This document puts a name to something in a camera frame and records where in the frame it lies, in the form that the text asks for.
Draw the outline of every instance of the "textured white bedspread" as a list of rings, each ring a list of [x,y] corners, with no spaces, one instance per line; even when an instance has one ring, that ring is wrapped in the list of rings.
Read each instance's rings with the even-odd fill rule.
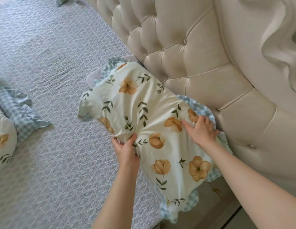
[[[0,78],[53,124],[0,172],[0,228],[90,228],[117,172],[106,130],[75,113],[86,76],[129,51],[84,0],[55,1],[0,1]],[[159,204],[140,172],[133,227],[157,223]]]

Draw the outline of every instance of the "white fabric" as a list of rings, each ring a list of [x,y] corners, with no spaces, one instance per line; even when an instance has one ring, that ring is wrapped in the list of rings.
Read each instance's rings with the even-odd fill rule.
[[[181,126],[182,119],[195,125],[197,115],[136,62],[124,64],[111,76],[82,94],[78,117],[91,115],[124,142],[132,133],[138,135],[135,146],[141,168],[175,217],[215,165]]]
[[[13,122],[0,110],[0,170],[10,161],[16,148],[16,129]]]

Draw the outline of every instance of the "orange flower print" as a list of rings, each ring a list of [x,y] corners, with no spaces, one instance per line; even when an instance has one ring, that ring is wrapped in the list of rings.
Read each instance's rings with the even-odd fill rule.
[[[156,160],[154,165],[151,165],[151,169],[154,173],[165,175],[170,171],[170,162],[166,160]]]
[[[8,141],[9,134],[3,134],[0,135],[0,149],[5,145],[5,143]]]
[[[190,109],[188,109],[188,114],[189,114],[189,119],[192,122],[197,123],[197,121],[198,121],[198,115],[197,115],[197,113],[190,108]]]
[[[165,120],[164,127],[170,127],[170,129],[174,132],[182,131],[181,122],[174,117],[169,117],[167,120]]]
[[[127,65],[127,63],[124,63],[124,64],[122,64],[122,65],[120,65],[117,69],[116,69],[116,71],[118,71],[119,69],[121,69],[123,66],[125,66],[125,65]]]
[[[164,146],[165,138],[159,132],[154,132],[149,136],[149,143],[155,149],[161,149]]]
[[[118,92],[129,93],[133,95],[137,90],[137,83],[135,83],[130,77],[126,77],[120,84]]]
[[[188,171],[196,182],[205,179],[210,168],[211,164],[207,161],[203,161],[199,156],[194,156],[193,160],[190,161],[188,165]]]
[[[106,118],[106,117],[101,117],[101,118],[99,118],[98,119],[98,121],[100,122],[100,123],[102,123],[105,127],[106,127],[106,129],[108,130],[108,132],[110,132],[110,133],[114,133],[114,130],[113,130],[113,128],[111,127],[111,124],[110,124],[110,121],[108,120],[108,118]]]

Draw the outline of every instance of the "tufted panel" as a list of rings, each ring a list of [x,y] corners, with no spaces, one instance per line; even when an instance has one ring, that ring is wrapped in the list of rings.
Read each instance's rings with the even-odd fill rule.
[[[89,0],[166,87],[208,106],[235,155],[296,196],[296,117],[230,62],[212,0]]]

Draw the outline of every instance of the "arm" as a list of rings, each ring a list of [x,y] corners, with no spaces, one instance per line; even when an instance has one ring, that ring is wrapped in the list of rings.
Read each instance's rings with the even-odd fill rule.
[[[195,128],[182,122],[193,141],[218,165],[228,185],[258,228],[296,228],[296,198],[260,175],[215,142],[209,118]]]
[[[129,229],[132,223],[136,176],[139,158],[133,150],[133,134],[125,145],[112,139],[119,162],[119,170],[110,193],[92,229]]]

